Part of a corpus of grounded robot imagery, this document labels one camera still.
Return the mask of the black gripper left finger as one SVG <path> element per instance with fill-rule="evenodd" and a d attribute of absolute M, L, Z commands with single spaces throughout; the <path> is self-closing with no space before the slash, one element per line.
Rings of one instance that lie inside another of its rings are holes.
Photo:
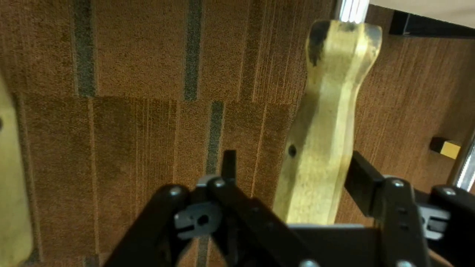
<path fill-rule="evenodd" d="M 219 176 L 193 190 L 155 190 L 104 267 L 176 267 L 197 238 L 210 238 L 227 267 L 322 267 L 295 232 L 237 189 L 236 164 L 225 150 Z"/>

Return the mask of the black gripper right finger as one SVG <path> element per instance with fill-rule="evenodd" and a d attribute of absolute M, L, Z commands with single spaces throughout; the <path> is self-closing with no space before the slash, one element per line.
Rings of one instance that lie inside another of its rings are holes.
<path fill-rule="evenodd" d="M 451 186 L 429 195 L 400 179 L 384 179 L 360 153 L 344 187 L 374 220 L 383 267 L 432 267 L 429 251 L 454 267 L 475 267 L 475 196 Z"/>

